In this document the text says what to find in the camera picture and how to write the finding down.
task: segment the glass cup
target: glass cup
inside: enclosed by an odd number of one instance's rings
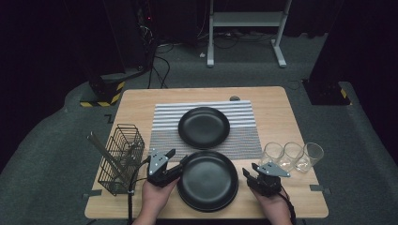
[[[322,157],[324,151],[319,144],[308,142],[304,145],[304,155],[296,163],[296,170],[302,173],[308,172]]]
[[[273,162],[278,164],[279,160],[283,156],[283,147],[275,142],[267,143],[266,147],[264,147],[263,156],[260,159],[260,166],[268,163]]]
[[[295,166],[299,159],[304,155],[304,151],[298,143],[289,142],[284,145],[284,155],[279,160],[278,165],[285,170],[290,172]]]

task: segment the black wire rack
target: black wire rack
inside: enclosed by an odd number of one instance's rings
[[[116,168],[102,157],[98,182],[113,195],[127,194],[131,177],[135,180],[138,173],[145,143],[135,125],[118,124],[110,137],[106,149],[121,168]]]

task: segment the placemat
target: placemat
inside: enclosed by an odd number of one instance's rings
[[[249,100],[213,101],[194,103],[157,104],[152,124],[149,152],[156,149],[167,153],[176,149],[170,161],[180,161],[195,149],[184,143],[178,134],[178,122],[187,111],[197,107],[212,107],[225,114],[230,123],[230,133],[225,141],[210,150],[220,152],[231,160],[259,159],[262,154],[252,104]]]

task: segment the plate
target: plate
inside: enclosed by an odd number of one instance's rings
[[[186,112],[178,123],[178,134],[188,145],[208,149],[222,143],[229,134],[227,117],[210,107],[198,107]]]
[[[237,169],[225,155],[199,151],[182,162],[183,173],[177,184],[181,199],[201,212],[223,209],[235,199],[238,189]]]

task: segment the blue and white striped cloth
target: blue and white striped cloth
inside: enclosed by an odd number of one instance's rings
[[[211,150],[234,159],[259,159],[262,154],[252,104],[249,100],[216,101],[195,103],[157,104],[153,119],[149,150],[167,153],[175,148],[176,155],[170,161],[180,161],[195,149],[184,143],[178,134],[178,122],[189,110],[211,107],[225,114],[230,123],[230,132],[225,141]]]

